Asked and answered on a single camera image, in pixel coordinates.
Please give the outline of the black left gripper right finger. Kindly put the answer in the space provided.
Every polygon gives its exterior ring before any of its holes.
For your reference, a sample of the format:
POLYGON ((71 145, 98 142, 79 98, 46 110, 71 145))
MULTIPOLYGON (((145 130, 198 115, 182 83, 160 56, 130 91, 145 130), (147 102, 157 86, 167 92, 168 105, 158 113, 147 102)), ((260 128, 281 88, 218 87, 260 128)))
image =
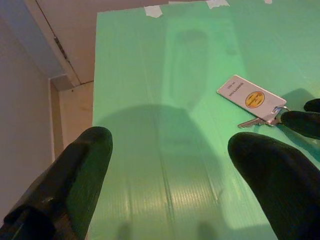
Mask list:
POLYGON ((320 170, 298 149, 253 132, 227 145, 278 240, 320 240, 320 170))

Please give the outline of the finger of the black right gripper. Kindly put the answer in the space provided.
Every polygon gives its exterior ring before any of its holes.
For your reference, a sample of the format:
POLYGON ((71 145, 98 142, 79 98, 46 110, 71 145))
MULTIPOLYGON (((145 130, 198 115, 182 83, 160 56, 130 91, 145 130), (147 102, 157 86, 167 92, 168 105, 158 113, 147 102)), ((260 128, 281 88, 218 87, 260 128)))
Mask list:
POLYGON ((320 112, 320 98, 307 101, 303 108, 306 112, 320 112))
POLYGON ((281 123, 304 137, 320 140, 320 113, 287 111, 281 115, 281 123))

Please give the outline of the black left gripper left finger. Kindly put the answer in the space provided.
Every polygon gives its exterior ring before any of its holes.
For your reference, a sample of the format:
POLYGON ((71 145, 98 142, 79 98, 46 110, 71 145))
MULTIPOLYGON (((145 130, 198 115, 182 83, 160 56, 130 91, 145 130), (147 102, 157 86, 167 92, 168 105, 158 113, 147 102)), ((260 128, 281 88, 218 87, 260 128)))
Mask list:
POLYGON ((0 240, 85 240, 112 151, 110 130, 85 130, 4 217, 0 240))

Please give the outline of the silver key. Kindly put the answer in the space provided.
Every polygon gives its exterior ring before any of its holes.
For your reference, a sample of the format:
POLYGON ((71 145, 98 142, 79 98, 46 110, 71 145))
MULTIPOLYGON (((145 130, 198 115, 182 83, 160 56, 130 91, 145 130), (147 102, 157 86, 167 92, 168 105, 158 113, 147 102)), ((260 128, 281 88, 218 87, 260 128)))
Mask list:
POLYGON ((268 116, 267 118, 254 118, 252 120, 240 123, 237 127, 242 128, 250 128, 252 126, 262 126, 266 125, 269 127, 275 127, 276 125, 281 125, 282 121, 280 118, 277 118, 276 116, 268 116))

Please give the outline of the white key tag yellow emblem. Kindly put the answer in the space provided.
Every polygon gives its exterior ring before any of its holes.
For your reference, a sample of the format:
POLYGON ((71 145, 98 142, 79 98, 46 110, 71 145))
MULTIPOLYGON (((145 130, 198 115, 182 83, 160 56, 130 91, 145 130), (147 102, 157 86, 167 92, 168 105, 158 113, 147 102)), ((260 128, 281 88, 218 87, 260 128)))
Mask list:
POLYGON ((229 78, 217 93, 256 118, 262 119, 268 116, 276 117, 287 104, 280 96, 238 75, 229 78))

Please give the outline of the green corrugated plastic sheet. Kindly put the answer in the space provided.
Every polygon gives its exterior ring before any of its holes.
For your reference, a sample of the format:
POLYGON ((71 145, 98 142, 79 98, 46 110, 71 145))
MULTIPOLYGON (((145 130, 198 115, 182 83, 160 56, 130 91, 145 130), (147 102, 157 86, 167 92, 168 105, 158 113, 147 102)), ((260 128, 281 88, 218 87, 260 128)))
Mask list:
POLYGON ((253 116, 220 96, 238 75, 320 98, 320 0, 227 0, 97 15, 93 124, 113 151, 90 240, 278 240, 228 154, 253 116))

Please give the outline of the metal door hinge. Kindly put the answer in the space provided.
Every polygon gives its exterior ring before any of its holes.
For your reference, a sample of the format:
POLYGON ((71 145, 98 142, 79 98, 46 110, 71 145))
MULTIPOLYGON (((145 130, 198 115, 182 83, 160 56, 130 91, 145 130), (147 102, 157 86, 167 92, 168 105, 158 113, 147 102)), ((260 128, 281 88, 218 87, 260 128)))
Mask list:
POLYGON ((57 36, 54 36, 54 41, 55 41, 57 47, 59 48, 61 54, 63 55, 64 59, 68 62, 68 61, 69 61, 68 56, 67 56, 67 54, 65 53, 65 50, 64 50, 64 48, 62 47, 62 45, 61 45, 61 43, 60 43, 60 40, 58 39, 57 36))

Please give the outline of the white door frame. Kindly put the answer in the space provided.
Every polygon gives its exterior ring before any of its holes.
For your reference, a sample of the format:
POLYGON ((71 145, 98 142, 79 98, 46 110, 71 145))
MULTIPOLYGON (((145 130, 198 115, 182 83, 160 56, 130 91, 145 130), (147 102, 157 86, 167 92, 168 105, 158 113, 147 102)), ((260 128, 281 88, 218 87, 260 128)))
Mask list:
POLYGON ((0 0, 0 69, 34 69, 59 90, 80 86, 71 62, 55 43, 57 36, 39 0, 0 0))

